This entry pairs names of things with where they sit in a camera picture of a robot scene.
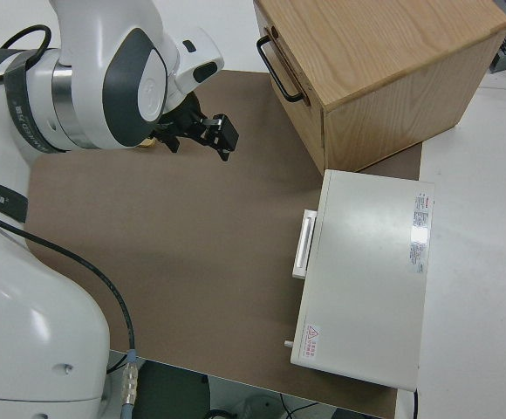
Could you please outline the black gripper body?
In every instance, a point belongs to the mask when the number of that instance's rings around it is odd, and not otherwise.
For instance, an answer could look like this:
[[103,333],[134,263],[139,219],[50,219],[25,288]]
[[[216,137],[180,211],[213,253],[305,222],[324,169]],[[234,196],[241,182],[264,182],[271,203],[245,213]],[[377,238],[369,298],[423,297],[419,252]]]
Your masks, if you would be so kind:
[[204,134],[203,118],[198,98],[186,96],[180,105],[161,116],[154,127],[154,136],[199,138]]

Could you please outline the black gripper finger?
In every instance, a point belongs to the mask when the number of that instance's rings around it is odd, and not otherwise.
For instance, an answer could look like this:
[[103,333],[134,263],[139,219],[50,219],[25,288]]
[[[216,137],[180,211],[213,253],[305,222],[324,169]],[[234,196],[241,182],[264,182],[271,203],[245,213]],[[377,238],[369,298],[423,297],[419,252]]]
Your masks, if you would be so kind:
[[172,153],[177,153],[180,141],[173,134],[158,133],[158,142],[164,144]]
[[204,133],[197,140],[206,147],[213,148],[222,161],[227,161],[232,152],[236,150],[239,133],[229,117],[220,113],[212,118],[203,118],[199,126],[204,128]]

